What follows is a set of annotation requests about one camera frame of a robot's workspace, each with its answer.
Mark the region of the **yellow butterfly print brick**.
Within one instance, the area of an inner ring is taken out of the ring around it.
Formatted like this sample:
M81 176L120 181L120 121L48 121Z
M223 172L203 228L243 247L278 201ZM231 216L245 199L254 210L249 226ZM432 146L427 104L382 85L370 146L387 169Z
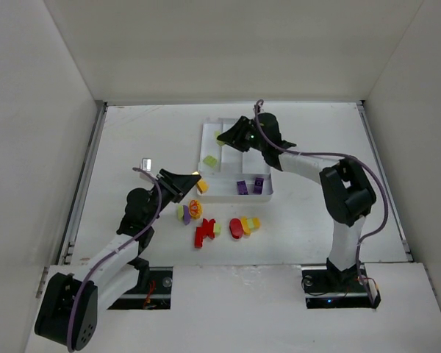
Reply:
M188 204L189 214L193 219L199 219L202 216L202 204L199 200L192 199Z

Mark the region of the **yellow long brick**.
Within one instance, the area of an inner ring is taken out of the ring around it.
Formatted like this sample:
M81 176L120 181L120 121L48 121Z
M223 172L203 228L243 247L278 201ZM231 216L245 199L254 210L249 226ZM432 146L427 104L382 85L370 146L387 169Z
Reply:
M196 187L198 193L204 195L209 190L208 183L205 181L205 179L202 178L201 174L198 171L194 171L192 175L200 177L200 179L196 183Z

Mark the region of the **purple brick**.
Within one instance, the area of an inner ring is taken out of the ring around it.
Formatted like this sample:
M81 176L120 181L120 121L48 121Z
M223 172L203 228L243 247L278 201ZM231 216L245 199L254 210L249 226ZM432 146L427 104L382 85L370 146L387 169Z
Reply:
M254 180L253 194L261 195L264 185L264 179L261 177L257 177Z
M248 188L245 180L237 181L237 193L241 196L248 195Z

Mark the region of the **lavender half-round brick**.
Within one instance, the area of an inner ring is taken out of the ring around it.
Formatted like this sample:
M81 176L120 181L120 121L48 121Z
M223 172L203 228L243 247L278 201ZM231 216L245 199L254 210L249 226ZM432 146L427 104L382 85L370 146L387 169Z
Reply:
M184 225L188 225L191 222L192 216L190 209L187 205L182 206L182 221Z

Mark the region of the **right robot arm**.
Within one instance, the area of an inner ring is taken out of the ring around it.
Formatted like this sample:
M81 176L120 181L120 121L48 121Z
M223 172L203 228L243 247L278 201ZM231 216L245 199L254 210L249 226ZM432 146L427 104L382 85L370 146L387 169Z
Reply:
M282 138L276 116L240 117L217 140L240 152L260 151L266 164L297 174L319 186L333 219L332 246L326 259L328 277L340 283L357 275L356 248L365 218L376 202L376 193L362 164L349 154L300 152Z

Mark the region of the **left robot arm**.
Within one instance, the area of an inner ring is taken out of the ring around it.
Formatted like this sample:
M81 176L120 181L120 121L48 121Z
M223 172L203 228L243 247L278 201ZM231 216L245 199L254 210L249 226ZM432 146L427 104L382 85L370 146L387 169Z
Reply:
M151 189L135 188L114 238L75 272L58 272L47 282L34 333L67 348L82 350L93 337L99 314L125 292L143 285L150 274L140 258L154 235L153 225L170 203L179 203L201 180L200 174L174 174L165 169L145 174Z

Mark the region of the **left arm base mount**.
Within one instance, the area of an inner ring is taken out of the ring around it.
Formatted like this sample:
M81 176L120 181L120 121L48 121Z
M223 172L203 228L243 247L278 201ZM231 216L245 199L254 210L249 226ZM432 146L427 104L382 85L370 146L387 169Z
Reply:
M137 284L116 300L109 310L169 310L173 267L152 267L141 258L129 264L139 271Z

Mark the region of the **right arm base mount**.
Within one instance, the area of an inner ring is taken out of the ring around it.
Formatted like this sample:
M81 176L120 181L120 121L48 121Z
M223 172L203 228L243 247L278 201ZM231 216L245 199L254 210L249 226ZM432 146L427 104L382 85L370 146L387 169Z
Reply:
M324 265L305 265L301 274L308 309L376 309L381 304L379 287L363 264L338 271L327 261Z

